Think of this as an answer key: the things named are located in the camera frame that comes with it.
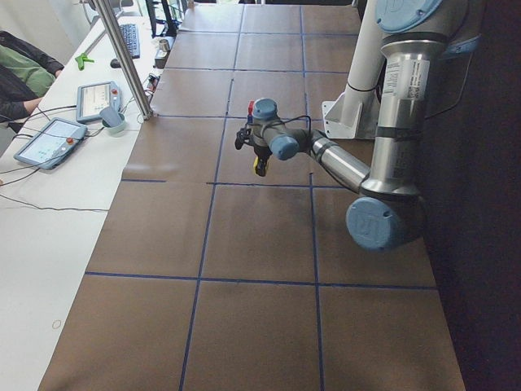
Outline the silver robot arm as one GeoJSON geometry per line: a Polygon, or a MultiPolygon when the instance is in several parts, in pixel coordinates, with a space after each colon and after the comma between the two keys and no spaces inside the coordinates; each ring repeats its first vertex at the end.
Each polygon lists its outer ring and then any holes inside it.
{"type": "Polygon", "coordinates": [[[294,129],[272,99],[250,102],[235,146],[270,157],[313,158],[357,193],[346,212],[353,240],[386,251],[416,240],[424,214],[415,166],[424,121],[461,97],[479,45],[482,1],[355,1],[361,29],[344,92],[322,105],[323,130],[294,129]]]}

